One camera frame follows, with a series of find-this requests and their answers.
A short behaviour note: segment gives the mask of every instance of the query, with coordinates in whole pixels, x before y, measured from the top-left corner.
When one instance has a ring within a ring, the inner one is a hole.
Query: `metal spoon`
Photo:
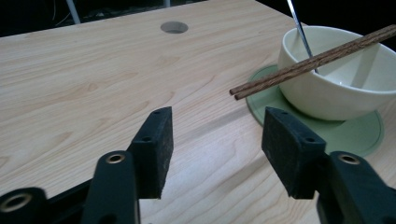
[[[291,0],[288,0],[288,4],[289,4],[291,15],[293,16],[294,22],[296,23],[298,33],[300,34],[300,37],[303,40],[306,52],[308,53],[309,58],[312,58],[313,55],[312,55],[311,48],[309,48],[308,41],[306,41],[303,26],[301,25],[300,21],[297,18],[297,15],[296,15],[296,12],[294,11],[294,6],[293,6],[293,3],[291,2]]]

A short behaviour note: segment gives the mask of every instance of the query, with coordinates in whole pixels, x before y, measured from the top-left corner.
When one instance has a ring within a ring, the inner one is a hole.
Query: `wooden table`
[[[166,21],[185,22],[179,35]],[[293,20],[253,0],[213,0],[0,38],[0,194],[48,197],[126,149],[149,113],[172,106],[175,150],[161,200],[143,223],[318,223],[261,151],[262,127],[228,89],[276,63]],[[367,160],[396,187],[396,101]]]

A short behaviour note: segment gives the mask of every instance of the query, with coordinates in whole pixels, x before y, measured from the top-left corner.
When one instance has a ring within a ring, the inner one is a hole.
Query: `white bowl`
[[[361,35],[323,26],[305,26],[314,55]],[[282,40],[278,68],[307,59],[296,29]],[[317,119],[355,119],[375,111],[396,96],[396,53],[375,44],[345,58],[281,83],[280,89],[297,109]]]

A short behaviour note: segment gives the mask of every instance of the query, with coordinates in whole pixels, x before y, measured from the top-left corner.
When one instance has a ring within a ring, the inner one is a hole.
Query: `wooden chopstick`
[[[396,24],[392,24],[378,31],[362,36],[353,41],[347,42],[334,49],[329,49],[312,58],[295,63],[291,66],[278,70],[277,72],[262,77],[258,80],[246,83],[230,90],[230,94],[234,95],[236,100],[243,99],[258,91],[263,91],[275,86],[283,81],[297,77],[300,74],[312,71],[324,64],[331,63],[339,58],[345,57],[360,49],[367,48],[373,44],[384,41],[396,35]]]

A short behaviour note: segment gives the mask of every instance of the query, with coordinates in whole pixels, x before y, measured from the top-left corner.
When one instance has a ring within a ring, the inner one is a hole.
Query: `light green plate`
[[[264,67],[249,81],[274,73],[276,70],[276,65]],[[363,157],[372,153],[381,144],[384,136],[382,119],[377,111],[347,121],[313,119],[294,108],[282,95],[278,86],[249,96],[247,106],[261,125],[263,125],[266,106],[290,112],[327,142],[326,153],[346,151]]]

